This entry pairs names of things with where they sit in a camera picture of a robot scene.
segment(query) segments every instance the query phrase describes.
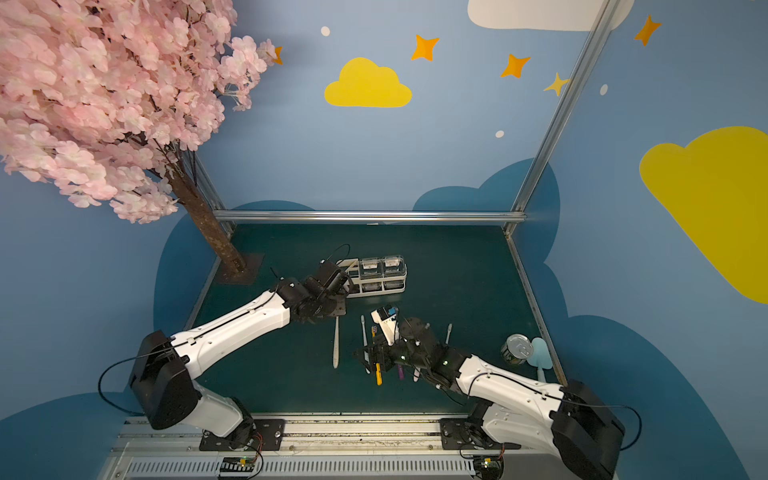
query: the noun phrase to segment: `white rack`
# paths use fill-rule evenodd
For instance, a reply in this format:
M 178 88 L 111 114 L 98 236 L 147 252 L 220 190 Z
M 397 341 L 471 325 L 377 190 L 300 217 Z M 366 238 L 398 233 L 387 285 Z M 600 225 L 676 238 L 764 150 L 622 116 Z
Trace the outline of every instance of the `white rack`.
M 347 298 L 389 295 L 406 291 L 408 268 L 401 256 L 380 258 L 348 258 L 336 265 L 352 279 L 353 290 Z

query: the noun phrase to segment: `tree trunk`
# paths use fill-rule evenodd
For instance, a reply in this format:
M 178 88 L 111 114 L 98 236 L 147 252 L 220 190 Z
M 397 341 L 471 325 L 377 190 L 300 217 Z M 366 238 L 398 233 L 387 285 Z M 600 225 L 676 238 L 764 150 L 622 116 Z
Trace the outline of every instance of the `tree trunk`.
M 216 255 L 221 258 L 221 263 L 229 273 L 229 276 L 237 277 L 247 274 L 247 265 L 226 232 L 216 220 L 214 212 L 208 206 L 197 187 L 189 178 L 181 160 L 168 165 L 169 175 L 166 176 L 170 187 L 184 204 L 184 208 L 190 214 L 190 218 L 208 241 Z

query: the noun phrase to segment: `tree base plate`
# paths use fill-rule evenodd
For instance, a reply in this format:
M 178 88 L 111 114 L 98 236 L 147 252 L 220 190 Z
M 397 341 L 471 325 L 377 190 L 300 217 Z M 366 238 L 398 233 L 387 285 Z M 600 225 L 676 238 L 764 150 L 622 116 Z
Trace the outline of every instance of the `tree base plate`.
M 261 268 L 261 263 L 264 260 L 264 254 L 243 253 L 243 259 L 246 264 L 245 272 L 237 275 L 232 274 L 222 264 L 216 272 L 214 283 L 221 283 L 223 285 L 253 285 L 253 282 L 259 276 L 259 268 Z

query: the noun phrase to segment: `black cable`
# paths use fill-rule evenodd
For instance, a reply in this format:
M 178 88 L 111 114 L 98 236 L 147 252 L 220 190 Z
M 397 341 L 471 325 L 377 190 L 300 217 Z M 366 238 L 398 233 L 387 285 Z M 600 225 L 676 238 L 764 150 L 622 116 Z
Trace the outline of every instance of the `black cable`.
M 184 342 L 184 343 L 180 343 L 180 344 L 178 344 L 178 345 L 176 345 L 176 346 L 172 346 L 172 347 L 169 347 L 169 348 L 166 348 L 166 349 L 163 349 L 163 350 L 158 350 L 157 352 L 151 352 L 151 353 L 145 353 L 144 355 L 132 356 L 130 359 L 121 360 L 121 361 L 119 361 L 119 362 L 115 362 L 115 363 L 113 363 L 112 365 L 109 365 L 109 366 L 107 367 L 107 369 L 106 369 L 105 371 L 103 371 L 103 372 L 101 373 L 101 375 L 98 377 L 98 384 L 97 384 L 97 386 L 96 386 L 96 388 L 97 388 L 97 390 L 98 390 L 98 395 L 99 395 L 99 396 L 101 397 L 101 399 L 102 399 L 102 400 L 104 400 L 106 403 L 108 403 L 109 405 L 111 405 L 111 406 L 115 407 L 116 409 L 120 410 L 121 412 L 125 412 L 125 413 L 127 413 L 128 415 L 138 415 L 138 416 L 142 416 L 142 415 L 144 414 L 144 413 L 142 413 L 142 412 L 134 412 L 133 410 L 124 409 L 123 407 L 121 407 L 121 406 L 119 406 L 119 405 L 116 405 L 116 404 L 114 404 L 114 403 L 110 402 L 110 401 L 109 401 L 109 399 L 107 399 L 107 397 L 105 397 L 105 396 L 104 396 L 104 392 L 102 392 L 102 391 L 101 391 L 101 380 L 104 378 L 104 376 L 105 376 L 105 375 L 107 375 L 107 372 L 109 372 L 110 370 L 112 370 L 114 367 L 116 367 L 116 366 L 120 365 L 121 363 L 126 363 L 126 362 L 130 362 L 131 360 L 135 360 L 135 359 L 144 358 L 145 356 L 150 356 L 150 355 L 157 355 L 157 354 L 159 354 L 159 353 L 165 353 L 165 352 L 169 352 L 169 351 L 171 351 L 171 350 L 175 349 L 177 346 L 182 346 L 182 345 L 187 345 L 187 342 Z
M 501 375 L 501 374 L 496 373 L 496 372 L 484 372 L 484 373 L 479 373 L 478 375 L 475 375 L 475 378 L 473 378 L 472 381 L 469 383 L 469 388 L 467 389 L 467 399 L 469 399 L 469 394 L 472 393 L 472 386 L 475 384 L 475 380 L 477 380 L 478 378 L 480 378 L 483 375 L 487 375 L 487 376 L 500 376 L 503 379 L 511 380 L 512 382 L 515 382 L 515 383 L 517 383 L 520 386 L 524 386 L 526 389 L 531 390 L 534 393 L 537 393 L 539 395 L 545 396 L 545 397 L 547 397 L 549 399 L 559 400 L 560 402 L 571 403 L 572 405 L 579 405 L 579 406 L 584 406 L 584 407 L 590 407 L 592 409 L 612 409 L 613 408 L 613 409 L 629 409 L 629 410 L 631 410 L 635 414 L 635 416 L 637 417 L 637 434 L 634 436 L 634 439 L 631 442 L 629 442 L 629 445 L 627 445 L 625 447 L 621 447 L 619 449 L 620 451 L 624 451 L 626 449 L 629 449 L 632 445 L 637 443 L 637 440 L 640 439 L 640 434 L 643 432 L 643 417 L 640 416 L 640 413 L 637 410 L 633 409 L 629 405 L 590 405 L 588 403 L 574 402 L 573 400 L 568 400 L 568 399 L 559 399 L 556 396 L 547 395 L 547 394 L 542 393 L 541 391 L 539 391 L 537 389 L 534 389 L 534 388 L 532 388 L 530 386 L 525 385 L 523 382 L 519 382 L 519 381 L 517 381 L 515 379 L 511 379 L 508 376 Z
M 272 300 L 272 298 L 274 298 L 274 296 L 275 296 L 275 294 L 276 294 L 276 293 L 277 293 L 277 287 L 275 287 L 275 291 L 274 291 L 274 292 L 272 292 L 272 295 L 270 295 L 270 298 L 266 299 L 266 301 L 265 301 L 264 303 L 262 303 L 262 304 L 261 304 L 261 305 L 259 305 L 259 306 L 255 306 L 255 307 L 254 307 L 254 308 L 252 308 L 252 309 L 248 309 L 248 310 L 246 310 L 246 312 L 245 312 L 245 313 L 243 313 L 243 315 L 246 315 L 246 314 L 248 314 L 248 313 L 252 313 L 252 312 L 255 312 L 256 310 L 258 310 L 258 309 L 259 309 L 259 308 L 261 308 L 262 306 L 265 306 L 265 305 L 267 305 L 267 304 L 270 302 L 270 300 Z M 211 329 L 208 329 L 208 330 L 206 330 L 205 332 L 202 332 L 202 333 L 200 333 L 199 335 L 195 336 L 195 337 L 194 337 L 194 339 L 195 339 L 195 340 L 197 340 L 197 339 L 199 339 L 200 337 L 202 337 L 203 335 L 205 335 L 206 333 L 211 333 L 211 332 L 213 332 L 215 329 L 217 329 L 217 328 L 220 328 L 220 327 L 222 327 L 222 326 L 225 326 L 225 325 L 227 325 L 229 322 L 233 322 L 233 321 L 235 321 L 235 320 L 239 319 L 240 317 L 242 317 L 243 315 L 238 315 L 238 316 L 236 316 L 236 317 L 234 317 L 234 318 L 231 318 L 231 319 L 227 320 L 226 322 L 223 322 L 223 323 L 219 323 L 219 324 L 218 324 L 218 325 L 216 325 L 215 327 L 213 327 L 213 328 L 211 328 Z
M 442 392 L 445 393 L 445 396 L 448 397 L 448 400 L 450 400 L 451 402 L 454 402 L 456 405 L 462 406 L 462 407 L 466 407 L 467 406 L 466 403 L 461 403 L 457 399 L 454 399 L 452 396 L 450 396 L 450 394 L 448 393 L 447 389 L 440 389 L 440 390 L 442 390 Z
M 338 252 L 338 251 L 339 251 L 339 248 L 341 248 L 341 247 L 344 247 L 345 245 L 346 245 L 346 255 L 344 256 L 344 259 L 347 259 L 347 258 L 349 258 L 349 254 L 350 254 L 350 252 L 352 252 L 352 246 L 351 246 L 351 245 L 349 245 L 348 243 L 342 243 L 341 245 L 339 245 L 338 247 L 336 247 L 336 249 L 334 249 L 334 250 L 333 250 L 333 252 L 331 252 L 331 254 L 330 254 L 329 256 L 327 256 L 327 257 L 326 257 L 326 262 L 327 262 L 328 260 L 330 260 L 330 258 L 331 258 L 331 257 L 333 257 L 333 254 L 334 254 L 334 253 L 336 253 L 336 252 Z
M 261 471 L 263 470 L 263 468 L 264 468 L 264 455 L 261 455 L 261 445 L 263 445 L 263 443 L 260 444 L 259 448 L 257 449 L 253 445 L 246 445 L 245 443 L 238 442 L 237 440 L 230 440 L 230 442 L 238 443 L 238 444 L 242 445 L 243 447 L 245 447 L 246 449 L 252 449 L 254 452 L 256 452 L 256 458 L 261 458 L 261 465 L 259 465 L 258 472 L 254 473 L 250 477 L 246 478 L 246 480 L 251 480 L 256 475 L 259 475 L 261 473 Z

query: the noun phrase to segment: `green table surface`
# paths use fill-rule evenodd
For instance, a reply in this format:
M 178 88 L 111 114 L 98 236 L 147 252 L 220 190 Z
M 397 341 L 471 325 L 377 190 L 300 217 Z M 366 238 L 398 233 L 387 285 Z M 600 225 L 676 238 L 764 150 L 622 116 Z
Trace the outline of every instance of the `green table surface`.
M 397 368 L 366 374 L 353 357 L 362 346 L 360 316 L 387 303 L 397 305 L 401 318 L 429 322 L 438 339 L 474 353 L 485 361 L 529 378 L 528 364 L 510 367 L 501 356 L 507 336 L 540 336 L 502 231 L 498 227 L 437 227 L 407 225 L 239 225 L 233 243 L 243 253 L 265 255 L 255 284 L 211 285 L 195 326 L 250 302 L 281 276 L 301 280 L 342 243 L 351 245 L 349 258 L 402 255 L 408 267 L 404 293 L 349 299 L 339 318 L 339 368 L 333 368 L 335 320 L 291 322 L 231 353 L 197 379 L 224 396 L 235 396 L 251 412 L 468 412 L 424 380 L 413 382 Z M 334 260 L 340 260 L 346 248 Z M 453 393 L 455 399 L 466 398 Z

